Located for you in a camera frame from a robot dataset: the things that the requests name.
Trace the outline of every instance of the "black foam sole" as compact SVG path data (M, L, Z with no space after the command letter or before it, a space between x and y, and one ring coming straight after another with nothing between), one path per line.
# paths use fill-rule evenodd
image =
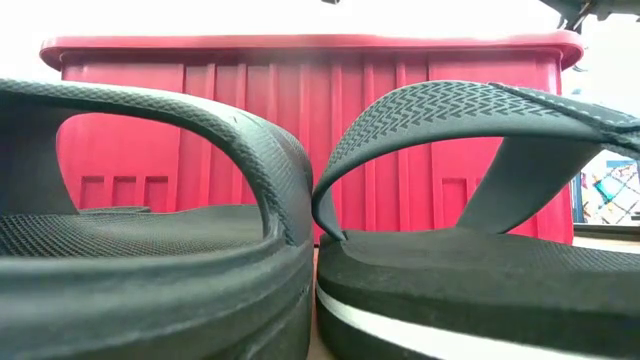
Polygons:
M464 229L321 240L318 284L405 322L545 349L637 358L635 254Z
M312 275L311 237L186 256L5 258L0 359L303 359Z
M367 334L333 315L316 295L318 331L324 344L338 359L435 359Z

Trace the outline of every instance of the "crate lid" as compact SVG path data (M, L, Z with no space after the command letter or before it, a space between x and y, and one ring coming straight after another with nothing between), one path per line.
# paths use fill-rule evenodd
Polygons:
M132 51L177 53L215 50L353 49L376 51L557 51L562 69L583 55L580 36L569 31L517 35L500 39L399 38L376 35L224 35L224 36L70 36L44 41L40 58L60 70L65 54L105 54Z

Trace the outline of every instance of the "chevron pattern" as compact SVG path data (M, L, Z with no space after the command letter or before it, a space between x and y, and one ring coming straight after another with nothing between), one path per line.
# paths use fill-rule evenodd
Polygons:
M528 88L491 84L501 90L557 110L567 116L615 132L640 131L640 119L595 103L585 103Z
M331 154L327 170L362 145L384 141L390 132L480 115L562 116L553 109L490 85L461 81L410 85L380 98L354 121Z

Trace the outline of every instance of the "floor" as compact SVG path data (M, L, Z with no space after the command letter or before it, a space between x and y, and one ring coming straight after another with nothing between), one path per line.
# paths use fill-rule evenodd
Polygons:
M573 240L574 246L588 247L600 250L609 251L621 251L640 254L640 242L627 242L617 240L602 240L602 239L589 239L589 238L575 238ZM316 326L315 310L313 314L313 323L311 328L311 345L309 347L309 355L307 360L335 360L336 358L331 355L331 352L324 346L318 335L318 328Z

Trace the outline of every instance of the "white stripe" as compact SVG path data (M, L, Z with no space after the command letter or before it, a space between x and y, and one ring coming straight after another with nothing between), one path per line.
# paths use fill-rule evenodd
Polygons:
M438 359L466 360L478 356L493 359L606 359L408 323L341 303L320 286L316 286L316 293L322 305L347 325L386 342Z

